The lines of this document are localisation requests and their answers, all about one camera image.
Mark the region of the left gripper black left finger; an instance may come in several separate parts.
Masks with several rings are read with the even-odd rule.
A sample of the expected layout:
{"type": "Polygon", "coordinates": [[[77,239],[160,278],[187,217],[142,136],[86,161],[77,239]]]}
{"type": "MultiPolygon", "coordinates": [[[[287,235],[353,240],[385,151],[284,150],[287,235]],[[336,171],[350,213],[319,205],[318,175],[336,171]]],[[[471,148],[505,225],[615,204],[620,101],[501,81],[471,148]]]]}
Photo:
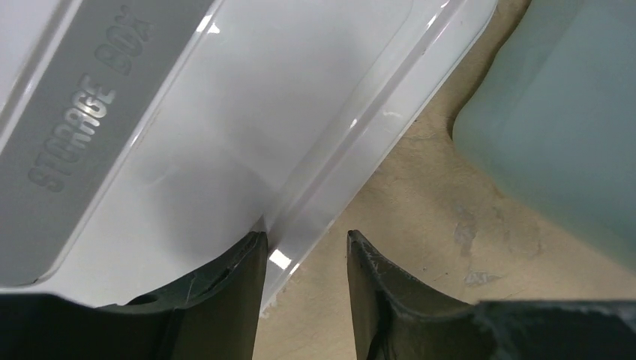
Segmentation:
{"type": "Polygon", "coordinates": [[[268,239],[249,232],[217,259],[124,305],[52,294],[1,297],[3,359],[250,359],[268,239]]]}

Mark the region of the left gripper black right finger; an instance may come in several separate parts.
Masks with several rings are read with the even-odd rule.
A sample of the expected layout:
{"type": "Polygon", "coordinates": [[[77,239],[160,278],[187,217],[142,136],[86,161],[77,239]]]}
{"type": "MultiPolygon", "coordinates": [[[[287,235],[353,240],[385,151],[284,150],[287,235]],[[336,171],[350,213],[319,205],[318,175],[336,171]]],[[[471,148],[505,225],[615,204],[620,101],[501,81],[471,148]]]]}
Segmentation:
{"type": "Polygon", "coordinates": [[[359,359],[633,359],[633,301],[482,301],[421,282],[347,234],[359,359]]]}

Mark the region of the white plastic bin lid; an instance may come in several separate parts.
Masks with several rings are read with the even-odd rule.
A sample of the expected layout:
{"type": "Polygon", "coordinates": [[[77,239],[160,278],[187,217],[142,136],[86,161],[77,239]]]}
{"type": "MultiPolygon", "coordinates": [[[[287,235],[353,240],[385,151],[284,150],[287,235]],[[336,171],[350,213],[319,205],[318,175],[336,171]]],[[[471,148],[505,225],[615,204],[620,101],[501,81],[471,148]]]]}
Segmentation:
{"type": "Polygon", "coordinates": [[[146,298],[268,235],[266,307],[495,1],[3,1],[1,293],[146,298]]]}

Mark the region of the teal plastic bin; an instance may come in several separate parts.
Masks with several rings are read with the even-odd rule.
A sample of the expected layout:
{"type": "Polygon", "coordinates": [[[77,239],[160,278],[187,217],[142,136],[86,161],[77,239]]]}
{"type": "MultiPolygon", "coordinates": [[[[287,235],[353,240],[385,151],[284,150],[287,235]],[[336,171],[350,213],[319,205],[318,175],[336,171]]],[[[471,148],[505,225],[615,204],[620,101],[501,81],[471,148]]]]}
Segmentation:
{"type": "Polygon", "coordinates": [[[635,269],[635,3],[532,1],[452,128],[510,197],[635,269]]]}

